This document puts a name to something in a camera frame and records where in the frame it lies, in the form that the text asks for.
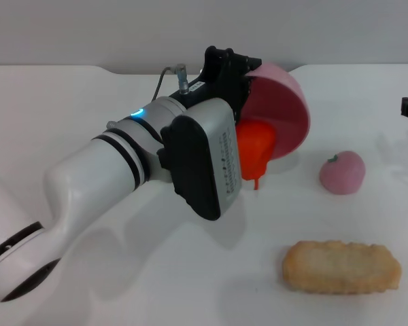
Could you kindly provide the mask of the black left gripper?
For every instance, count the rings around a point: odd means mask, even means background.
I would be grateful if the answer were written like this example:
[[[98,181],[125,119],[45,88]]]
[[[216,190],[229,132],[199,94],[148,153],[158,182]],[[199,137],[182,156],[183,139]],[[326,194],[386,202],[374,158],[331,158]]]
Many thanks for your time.
[[[236,54],[231,48],[223,50],[209,46],[203,70],[189,83],[189,93],[177,91],[171,97],[186,109],[212,98],[221,98],[230,105],[235,122],[239,123],[254,80],[247,74],[261,64],[261,59]]]

